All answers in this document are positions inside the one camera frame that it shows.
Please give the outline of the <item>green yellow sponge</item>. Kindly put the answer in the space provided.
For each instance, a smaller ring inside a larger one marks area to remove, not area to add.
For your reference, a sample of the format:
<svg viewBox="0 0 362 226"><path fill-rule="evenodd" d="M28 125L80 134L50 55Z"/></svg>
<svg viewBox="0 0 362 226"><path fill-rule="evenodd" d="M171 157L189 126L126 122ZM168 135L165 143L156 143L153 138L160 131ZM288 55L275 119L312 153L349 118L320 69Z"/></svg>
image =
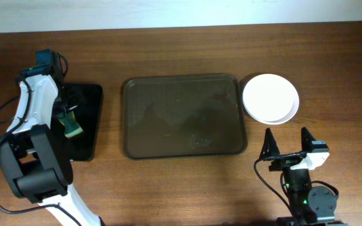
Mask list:
<svg viewBox="0 0 362 226"><path fill-rule="evenodd" d="M59 122L64 126L64 134L68 139L83 133L84 130L77 122L73 111L69 113L59 113L57 117Z"/></svg>

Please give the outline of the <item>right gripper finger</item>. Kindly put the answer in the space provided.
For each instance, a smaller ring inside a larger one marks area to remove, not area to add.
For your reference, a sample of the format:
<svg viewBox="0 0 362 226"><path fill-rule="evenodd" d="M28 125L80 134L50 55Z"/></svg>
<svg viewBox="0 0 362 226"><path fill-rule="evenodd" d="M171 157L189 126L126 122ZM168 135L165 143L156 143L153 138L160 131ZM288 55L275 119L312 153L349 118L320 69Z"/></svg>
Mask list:
<svg viewBox="0 0 362 226"><path fill-rule="evenodd" d="M270 128L265 130L265 138L263 147L260 152L260 159L276 157L280 155L275 138L273 137L272 131Z"/></svg>
<svg viewBox="0 0 362 226"><path fill-rule="evenodd" d="M301 128L301 146L302 151L312 152L312 142L315 138L311 135L309 130L306 127Z"/></svg>

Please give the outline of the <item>white plate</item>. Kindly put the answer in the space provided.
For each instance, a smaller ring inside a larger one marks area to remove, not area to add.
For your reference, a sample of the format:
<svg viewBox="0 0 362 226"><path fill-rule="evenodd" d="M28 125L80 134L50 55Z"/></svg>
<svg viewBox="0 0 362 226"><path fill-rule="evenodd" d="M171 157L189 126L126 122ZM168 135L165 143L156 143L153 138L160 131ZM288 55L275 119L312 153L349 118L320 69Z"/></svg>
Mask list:
<svg viewBox="0 0 362 226"><path fill-rule="evenodd" d="M252 77L243 87L242 100L254 99L290 99L299 94L293 84L279 75L265 73Z"/></svg>
<svg viewBox="0 0 362 226"><path fill-rule="evenodd" d="M269 125L279 125L291 120L298 112L300 99L243 99L244 109L254 120Z"/></svg>

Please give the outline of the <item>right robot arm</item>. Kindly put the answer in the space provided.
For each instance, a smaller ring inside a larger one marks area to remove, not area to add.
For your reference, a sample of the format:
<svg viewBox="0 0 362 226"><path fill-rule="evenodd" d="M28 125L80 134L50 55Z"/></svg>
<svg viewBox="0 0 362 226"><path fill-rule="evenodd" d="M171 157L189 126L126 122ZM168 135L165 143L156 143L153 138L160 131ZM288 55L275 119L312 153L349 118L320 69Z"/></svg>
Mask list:
<svg viewBox="0 0 362 226"><path fill-rule="evenodd" d="M301 128L302 150L281 154L271 129L266 129L259 158L254 162L254 171L260 181L269 188L288 208L291 216L278 217L277 225L344 225L336 220L339 191L324 182L313 181L309 171L322 166L329 157L325 141L316 140L306 127ZM257 164L269 161L270 171L279 171L280 185L285 196L272 188L257 170Z"/></svg>

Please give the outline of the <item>white plate top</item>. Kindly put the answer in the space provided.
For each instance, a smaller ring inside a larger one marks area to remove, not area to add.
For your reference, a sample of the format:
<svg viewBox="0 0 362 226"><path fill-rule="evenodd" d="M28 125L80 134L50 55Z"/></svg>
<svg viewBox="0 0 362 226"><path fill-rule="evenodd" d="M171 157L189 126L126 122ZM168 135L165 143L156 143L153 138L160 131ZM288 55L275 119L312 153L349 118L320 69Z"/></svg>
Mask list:
<svg viewBox="0 0 362 226"><path fill-rule="evenodd" d="M279 75L265 73L252 77L243 87L242 100L254 99L290 99L299 94L293 84Z"/></svg>

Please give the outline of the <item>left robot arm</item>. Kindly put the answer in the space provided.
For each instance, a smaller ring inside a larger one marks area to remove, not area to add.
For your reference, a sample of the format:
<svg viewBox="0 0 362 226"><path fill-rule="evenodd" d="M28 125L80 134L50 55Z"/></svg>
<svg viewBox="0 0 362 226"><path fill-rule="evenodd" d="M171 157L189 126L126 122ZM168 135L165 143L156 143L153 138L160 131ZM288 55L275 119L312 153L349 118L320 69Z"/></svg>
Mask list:
<svg viewBox="0 0 362 226"><path fill-rule="evenodd" d="M69 64L56 51L36 52L16 79L18 106L0 136L0 169L31 210L48 210L62 225L102 225L74 186L73 161L94 157L103 89L65 83Z"/></svg>

